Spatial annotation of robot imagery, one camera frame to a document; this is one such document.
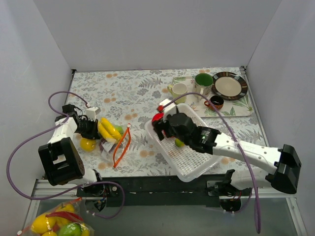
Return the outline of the fake red apple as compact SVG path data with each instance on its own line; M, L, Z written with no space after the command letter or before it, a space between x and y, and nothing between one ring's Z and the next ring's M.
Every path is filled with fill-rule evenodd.
M152 118L152 123L163 119L164 113L157 113Z

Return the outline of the zip bag of fake fruit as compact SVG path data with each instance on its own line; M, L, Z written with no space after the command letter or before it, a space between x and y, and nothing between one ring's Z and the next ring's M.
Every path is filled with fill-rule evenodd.
M128 123L123 134L106 118L101 118L98 122L98 132L102 138L109 144L115 145L112 157L113 157L113 167L116 168L124 155L126 154L130 143L131 143L131 133L130 128L131 124ZM116 154L120 146L123 146L124 150L122 151L119 158L116 158Z

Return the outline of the white plastic basket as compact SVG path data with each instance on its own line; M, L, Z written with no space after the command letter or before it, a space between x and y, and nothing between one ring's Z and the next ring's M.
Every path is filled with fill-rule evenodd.
M209 128L189 105L181 103L177 107L179 113L185 113L197 125L198 145L177 147L174 144L176 138L160 141L153 130L152 121L145 124L145 129L177 177L183 182L190 182L213 167L220 159L213 153L220 131Z

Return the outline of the fake mango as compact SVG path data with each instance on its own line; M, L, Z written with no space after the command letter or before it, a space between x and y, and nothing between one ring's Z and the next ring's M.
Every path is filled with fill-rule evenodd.
M175 139L174 144L175 144L177 147L179 147L179 148L185 146L185 144L184 144L182 141L180 141L179 139Z

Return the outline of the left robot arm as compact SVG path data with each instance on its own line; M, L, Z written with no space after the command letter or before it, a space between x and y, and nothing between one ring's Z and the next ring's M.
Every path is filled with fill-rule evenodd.
M100 174L94 169L87 169L72 141L74 134L80 134L88 141L100 139L98 107L89 107L79 115L77 107L71 104L62 106L61 114L55 118L56 129L47 144L38 148L38 153L49 183L52 186L73 183L88 186L88 191L95 197L104 193L105 185Z

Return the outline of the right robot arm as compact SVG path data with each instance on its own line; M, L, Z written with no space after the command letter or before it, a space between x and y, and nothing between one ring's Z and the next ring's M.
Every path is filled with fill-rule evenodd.
M244 141L235 141L219 130L196 125L184 113L154 115L151 122L160 140L177 138L199 153L226 156L252 164L267 174L264 180L286 194L297 193L302 163L295 148L264 147Z

